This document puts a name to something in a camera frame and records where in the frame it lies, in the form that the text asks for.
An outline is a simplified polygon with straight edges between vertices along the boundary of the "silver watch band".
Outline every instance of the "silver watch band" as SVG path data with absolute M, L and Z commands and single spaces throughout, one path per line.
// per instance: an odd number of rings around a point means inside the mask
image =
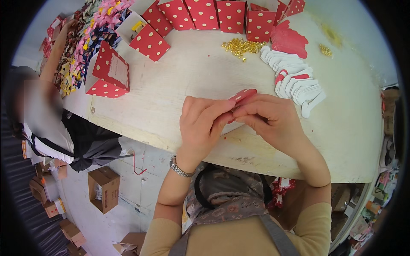
M 176 173 L 178 173 L 180 176 L 182 176 L 182 177 L 184 177 L 184 178 L 191 178 L 194 174 L 195 174 L 195 172 L 193 172 L 193 173 L 186 173 L 186 172 L 184 172 L 183 170 L 181 170 L 178 166 L 177 166 L 177 163 L 176 163 L 176 156 L 173 156 L 172 158 L 171 158 L 171 162 L 172 162 L 172 164 L 171 164 L 171 169 L 173 169 Z

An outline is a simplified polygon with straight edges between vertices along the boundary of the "red string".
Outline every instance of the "red string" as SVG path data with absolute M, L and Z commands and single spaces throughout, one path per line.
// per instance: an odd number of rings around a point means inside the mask
M 143 172 L 145 172 L 147 169 L 143 170 L 141 173 L 137 173 L 137 172 L 135 171 L 135 152 L 134 152 L 133 158 L 134 158 L 134 163 L 133 163 L 133 165 L 134 165 L 134 173 L 135 173 L 136 175 L 141 175 L 141 174 L 143 174 Z

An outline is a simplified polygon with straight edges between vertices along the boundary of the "beige sweater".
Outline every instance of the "beige sweater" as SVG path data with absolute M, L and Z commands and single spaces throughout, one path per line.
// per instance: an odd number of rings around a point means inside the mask
M 299 215 L 295 235 L 286 231 L 301 256 L 327 255 L 330 247 L 331 206 L 319 203 Z M 168 219 L 154 219 L 148 229 L 141 256 L 166 256 L 181 237 L 181 226 Z M 209 225 L 189 232 L 187 256 L 270 255 L 279 256 L 259 217 L 252 216 Z

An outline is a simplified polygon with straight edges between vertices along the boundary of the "gold bead pile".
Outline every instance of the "gold bead pile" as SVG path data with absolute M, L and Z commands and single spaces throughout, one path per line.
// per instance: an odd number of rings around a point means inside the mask
M 323 54 L 323 55 L 326 55 L 326 56 L 329 56 L 329 57 L 332 57 L 332 56 L 333 56 L 332 51 L 330 50 L 329 47 L 324 46 L 324 45 L 322 45 L 322 44 L 319 44 L 319 48 L 320 48 L 320 50 L 322 51 L 322 54 Z
M 225 51 L 230 51 L 233 56 L 236 56 L 239 59 L 242 59 L 242 62 L 245 62 L 246 58 L 243 58 L 244 53 L 258 53 L 264 45 L 266 45 L 266 43 L 244 41 L 243 38 L 234 38 L 229 42 L 224 42 L 222 47 L 225 48 Z

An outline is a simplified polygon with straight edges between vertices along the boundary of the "wristwatch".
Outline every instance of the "wristwatch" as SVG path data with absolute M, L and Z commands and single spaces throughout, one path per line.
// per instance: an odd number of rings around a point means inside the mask
M 184 171 L 182 171 L 178 166 L 177 166 L 177 156 L 173 156 L 171 157 L 171 160 L 169 161 L 169 166 L 171 167 L 171 169 L 173 169 L 176 173 L 178 173 L 179 175 L 181 175 L 184 178 L 191 178 L 195 172 L 193 173 L 186 173 Z

